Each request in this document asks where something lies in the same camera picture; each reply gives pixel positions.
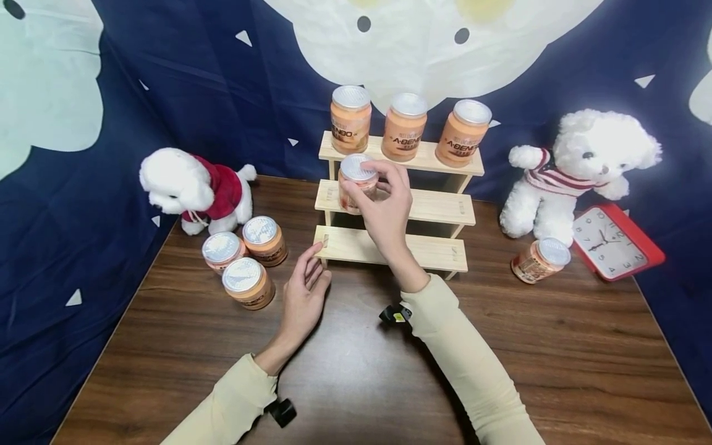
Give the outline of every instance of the beige sleeve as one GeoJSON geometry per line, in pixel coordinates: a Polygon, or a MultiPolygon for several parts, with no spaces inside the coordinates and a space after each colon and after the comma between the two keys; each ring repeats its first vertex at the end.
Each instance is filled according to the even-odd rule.
{"type": "Polygon", "coordinates": [[[162,445],[233,445],[277,396],[270,377],[244,355],[162,445]]]}
{"type": "Polygon", "coordinates": [[[401,297],[413,334],[455,389],[482,445],[543,445],[514,382],[442,278],[431,275],[425,289],[401,297]]]}

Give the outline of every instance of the jar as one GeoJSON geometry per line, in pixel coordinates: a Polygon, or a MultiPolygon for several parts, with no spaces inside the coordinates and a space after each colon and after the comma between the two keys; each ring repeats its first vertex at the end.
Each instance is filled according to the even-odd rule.
{"type": "Polygon", "coordinates": [[[287,258],[282,228],[269,216],[255,216],[242,227],[247,250],[266,267],[277,266],[287,258]]]}
{"type": "Polygon", "coordinates": [[[347,213],[359,215],[361,211],[356,205],[356,201],[350,197],[342,187],[342,181],[351,181],[361,189],[361,191],[373,200],[376,197],[376,183],[378,183],[378,172],[361,168],[361,162],[372,161],[368,155],[348,155],[341,161],[339,168],[339,205],[347,213]]]}
{"type": "Polygon", "coordinates": [[[395,162],[406,162],[415,157],[428,120],[428,102],[417,94],[400,93],[393,96],[386,112],[386,128],[381,152],[395,162]]]}
{"type": "Polygon", "coordinates": [[[512,260],[512,272],[528,284],[551,276],[571,262],[569,248],[556,238],[534,241],[512,260]]]}
{"type": "Polygon", "coordinates": [[[435,156],[448,167],[465,167],[489,128],[492,112],[472,99],[460,100],[447,117],[435,156]]]}
{"type": "Polygon", "coordinates": [[[203,243],[203,258],[208,266],[222,275],[223,270],[233,261],[247,255],[247,248],[236,234],[220,232],[208,236],[203,243]]]}
{"type": "Polygon", "coordinates": [[[240,258],[223,272],[223,287],[243,308],[258,310],[274,298],[275,287],[264,266],[252,258],[240,258]]]}
{"type": "Polygon", "coordinates": [[[342,155],[361,153],[368,146],[371,97],[365,88],[344,85],[331,95],[331,146],[342,155]]]}

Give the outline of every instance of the table surface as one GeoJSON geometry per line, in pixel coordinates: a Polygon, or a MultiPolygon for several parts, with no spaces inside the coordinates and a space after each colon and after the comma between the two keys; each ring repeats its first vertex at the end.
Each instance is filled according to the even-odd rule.
{"type": "MultiPolygon", "coordinates": [[[[323,213],[317,184],[261,177],[255,214],[282,226],[290,255],[280,285],[323,213]]],[[[578,258],[535,286],[508,262],[497,209],[475,202],[460,237],[469,273],[451,283],[494,349],[548,445],[712,444],[708,425],[635,282],[605,283],[578,258]]],[[[240,309],[203,262],[206,234],[174,227],[53,443],[158,444],[214,383],[276,331],[281,293],[240,309]]],[[[285,368],[279,394],[298,416],[260,419],[244,444],[476,444],[467,416],[427,349],[378,314],[397,303],[384,266],[331,263],[333,286],[315,334],[285,368]]]]}

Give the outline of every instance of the shelf step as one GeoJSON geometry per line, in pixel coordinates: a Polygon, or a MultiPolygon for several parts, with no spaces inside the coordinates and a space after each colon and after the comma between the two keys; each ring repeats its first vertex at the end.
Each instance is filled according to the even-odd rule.
{"type": "MultiPolygon", "coordinates": [[[[369,136],[368,147],[364,153],[374,159],[387,159],[381,152],[381,141],[383,141],[383,138],[380,136],[369,136]]],[[[426,170],[428,172],[465,174],[468,176],[483,176],[485,174],[485,167],[482,165],[482,157],[480,156],[479,150],[472,156],[472,162],[468,165],[453,168],[446,166],[435,157],[436,146],[436,142],[421,141],[415,158],[407,162],[399,162],[399,164],[409,169],[426,170]]],[[[331,131],[324,131],[321,147],[319,148],[319,159],[329,161],[340,161],[344,159],[344,155],[334,150],[334,147],[331,146],[331,131]]]]}
{"type": "MultiPolygon", "coordinates": [[[[318,258],[355,263],[386,264],[365,230],[316,226],[314,242],[324,247],[318,258]]],[[[435,271],[467,272],[465,243],[461,239],[406,235],[406,244],[418,264],[435,271]]]]}
{"type": "MultiPolygon", "coordinates": [[[[464,226],[475,225],[472,198],[467,194],[412,190],[413,205],[409,219],[464,226]]],[[[376,200],[385,199],[388,193],[378,190],[376,200]]],[[[322,179],[316,194],[314,209],[345,212],[339,204],[339,182],[322,179]]]]}

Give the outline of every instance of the silver jar lid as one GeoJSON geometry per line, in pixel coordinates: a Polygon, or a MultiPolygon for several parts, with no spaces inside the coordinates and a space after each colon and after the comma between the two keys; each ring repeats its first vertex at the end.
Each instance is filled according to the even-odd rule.
{"type": "Polygon", "coordinates": [[[458,119],[470,124],[483,125],[492,120],[492,111],[489,107],[472,99],[458,101],[453,112],[458,119]]]}
{"type": "Polygon", "coordinates": [[[260,282],[262,273],[262,266],[256,260],[240,258],[230,263],[223,272],[223,286],[233,292],[246,292],[260,282]]]}
{"type": "Polygon", "coordinates": [[[240,238],[232,232],[208,236],[203,243],[203,258],[211,263],[224,263],[240,251],[240,238]]]}
{"type": "Polygon", "coordinates": [[[344,85],[336,88],[331,100],[337,105],[353,110],[360,110],[371,103],[371,96],[365,88],[358,85],[344,85]]]}
{"type": "Polygon", "coordinates": [[[428,113],[428,102],[415,93],[399,93],[393,96],[391,108],[404,116],[420,117],[428,113]]]}
{"type": "Polygon", "coordinates": [[[361,162],[372,160],[372,157],[362,153],[348,155],[341,161],[341,174],[352,181],[368,181],[376,176],[378,172],[361,168],[361,162]]]}
{"type": "Polygon", "coordinates": [[[544,238],[539,241],[539,253],[544,261],[554,266],[566,266],[571,262],[571,252],[564,243],[556,238],[544,238]]]}
{"type": "Polygon", "coordinates": [[[265,244],[277,236],[277,223],[269,216],[255,216],[242,228],[242,237],[251,244],[265,244]]]}

